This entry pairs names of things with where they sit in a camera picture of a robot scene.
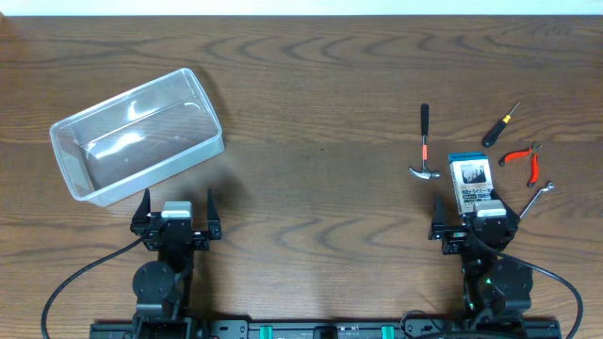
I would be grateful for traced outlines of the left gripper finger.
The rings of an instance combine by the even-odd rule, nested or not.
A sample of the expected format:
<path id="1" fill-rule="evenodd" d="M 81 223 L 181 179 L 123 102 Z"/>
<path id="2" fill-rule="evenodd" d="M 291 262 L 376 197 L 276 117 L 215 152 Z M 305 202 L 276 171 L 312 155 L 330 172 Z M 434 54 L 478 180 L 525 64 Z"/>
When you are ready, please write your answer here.
<path id="1" fill-rule="evenodd" d="M 148 223 L 148 221 L 150 219 L 150 217 L 149 217 L 150 213 L 151 213 L 150 190 L 148 188 L 146 188 L 144 190 L 142 201 L 141 201 L 137 211 L 135 212 L 134 216 L 132 217 L 132 223 L 133 224 Z"/>
<path id="2" fill-rule="evenodd" d="M 207 207 L 206 207 L 206 220 L 208 222 L 220 222 L 220 217 L 214 203 L 214 199 L 212 196 L 212 190 L 207 190 Z"/>

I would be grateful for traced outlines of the blue white screwdriver set box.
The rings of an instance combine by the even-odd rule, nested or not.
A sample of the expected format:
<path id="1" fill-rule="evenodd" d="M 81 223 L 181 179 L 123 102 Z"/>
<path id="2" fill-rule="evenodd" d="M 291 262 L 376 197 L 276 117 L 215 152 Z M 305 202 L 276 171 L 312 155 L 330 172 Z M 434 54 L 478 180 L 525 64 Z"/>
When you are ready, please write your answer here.
<path id="1" fill-rule="evenodd" d="M 476 202 L 491 199 L 494 185 L 484 153 L 451 153 L 448 162 L 460 215 L 472 212 Z"/>

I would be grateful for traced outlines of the small claw hammer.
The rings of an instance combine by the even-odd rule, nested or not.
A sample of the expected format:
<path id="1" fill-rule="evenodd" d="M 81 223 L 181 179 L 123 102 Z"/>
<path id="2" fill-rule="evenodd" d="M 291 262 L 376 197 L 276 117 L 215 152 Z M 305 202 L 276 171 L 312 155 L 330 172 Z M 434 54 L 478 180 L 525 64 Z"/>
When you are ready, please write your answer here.
<path id="1" fill-rule="evenodd" d="M 420 119 L 421 119 L 421 169 L 414 169 L 409 167 L 409 172 L 415 177 L 422 180 L 439 179 L 440 172 L 437 170 L 431 170 L 428 167 L 428 134 L 429 134 L 429 121 L 430 121 L 430 107 L 428 104 L 422 104 L 420 107 Z"/>

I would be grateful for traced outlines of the silver wrench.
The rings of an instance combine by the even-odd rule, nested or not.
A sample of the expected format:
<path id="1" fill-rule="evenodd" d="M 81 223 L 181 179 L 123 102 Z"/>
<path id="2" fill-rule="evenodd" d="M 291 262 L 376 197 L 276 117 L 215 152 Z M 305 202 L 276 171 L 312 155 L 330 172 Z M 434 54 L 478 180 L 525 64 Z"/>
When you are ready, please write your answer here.
<path id="1" fill-rule="evenodd" d="M 524 208 L 524 210 L 521 212 L 521 214 L 519 215 L 520 219 L 523 219 L 526 214 L 530 211 L 530 209 L 534 206 L 534 204 L 538 201 L 538 199 L 547 192 L 550 192 L 552 190 L 555 189 L 555 184 L 553 182 L 547 182 L 545 186 L 541 187 L 536 193 L 535 195 L 532 197 L 532 199 L 529 201 L 529 203 L 527 204 L 527 206 Z"/>

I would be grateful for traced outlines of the black handled screwdriver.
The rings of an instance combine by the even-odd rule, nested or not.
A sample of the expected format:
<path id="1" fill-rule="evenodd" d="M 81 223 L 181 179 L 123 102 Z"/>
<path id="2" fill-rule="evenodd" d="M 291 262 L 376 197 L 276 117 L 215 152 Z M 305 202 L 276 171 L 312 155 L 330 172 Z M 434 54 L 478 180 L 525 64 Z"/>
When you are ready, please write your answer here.
<path id="1" fill-rule="evenodd" d="M 517 102 L 513 108 L 502 118 L 500 119 L 494 126 L 493 128 L 484 136 L 484 138 L 481 141 L 481 145 L 484 148 L 490 148 L 492 147 L 496 142 L 497 139 L 499 138 L 500 134 L 502 133 L 502 131 L 507 127 L 510 119 L 513 116 L 513 113 L 515 112 L 515 110 L 520 106 L 520 103 Z"/>

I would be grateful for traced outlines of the red handled pliers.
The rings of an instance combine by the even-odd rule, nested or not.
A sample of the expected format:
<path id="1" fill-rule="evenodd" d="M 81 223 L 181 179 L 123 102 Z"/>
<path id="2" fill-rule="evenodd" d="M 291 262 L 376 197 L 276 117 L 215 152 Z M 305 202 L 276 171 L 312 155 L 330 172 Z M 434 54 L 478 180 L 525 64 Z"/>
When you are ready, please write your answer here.
<path id="1" fill-rule="evenodd" d="M 530 178 L 527 182 L 527 187 L 534 187 L 540 178 L 539 152 L 541 148 L 542 145 L 540 143 L 534 142 L 525 150 L 515 151 L 503 155 L 498 160 L 498 164 L 503 167 L 514 160 L 528 158 L 530 160 Z"/>

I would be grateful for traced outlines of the clear plastic container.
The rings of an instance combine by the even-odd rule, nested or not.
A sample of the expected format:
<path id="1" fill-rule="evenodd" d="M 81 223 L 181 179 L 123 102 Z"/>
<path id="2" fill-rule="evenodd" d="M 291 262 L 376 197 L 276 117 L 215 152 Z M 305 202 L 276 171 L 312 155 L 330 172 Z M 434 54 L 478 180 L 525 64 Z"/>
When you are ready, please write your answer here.
<path id="1" fill-rule="evenodd" d="M 106 207 L 225 149 L 195 73 L 168 73 L 54 123 L 58 168 L 72 197 Z"/>

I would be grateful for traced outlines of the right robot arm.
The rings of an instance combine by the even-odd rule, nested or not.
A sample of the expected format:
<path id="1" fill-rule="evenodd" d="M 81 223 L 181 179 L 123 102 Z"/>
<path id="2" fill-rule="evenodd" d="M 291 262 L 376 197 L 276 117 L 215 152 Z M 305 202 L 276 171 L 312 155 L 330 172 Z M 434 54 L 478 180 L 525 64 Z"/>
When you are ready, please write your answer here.
<path id="1" fill-rule="evenodd" d="M 493 191 L 461 215 L 460 225 L 447 223 L 438 197 L 428 238 L 440 240 L 445 255 L 458 255 L 464 274 L 465 331 L 493 331 L 526 336 L 523 313 L 531 307 L 532 270 L 500 254 L 514 239 L 519 216 Z"/>

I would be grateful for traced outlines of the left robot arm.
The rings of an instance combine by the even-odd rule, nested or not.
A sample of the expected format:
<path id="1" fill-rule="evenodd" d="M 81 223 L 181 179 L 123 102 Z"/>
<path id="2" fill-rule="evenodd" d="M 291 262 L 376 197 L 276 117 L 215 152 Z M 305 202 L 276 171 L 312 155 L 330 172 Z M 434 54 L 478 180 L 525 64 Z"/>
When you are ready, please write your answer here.
<path id="1" fill-rule="evenodd" d="M 150 191 L 132 217 L 130 230 L 157 259 L 142 265 L 132 287 L 137 297 L 133 316 L 135 339 L 203 338 L 206 330 L 188 314 L 194 254 L 220 240 L 220 217 L 211 194 L 206 201 L 206 228 L 193 229 L 191 202 L 166 202 L 151 210 Z"/>

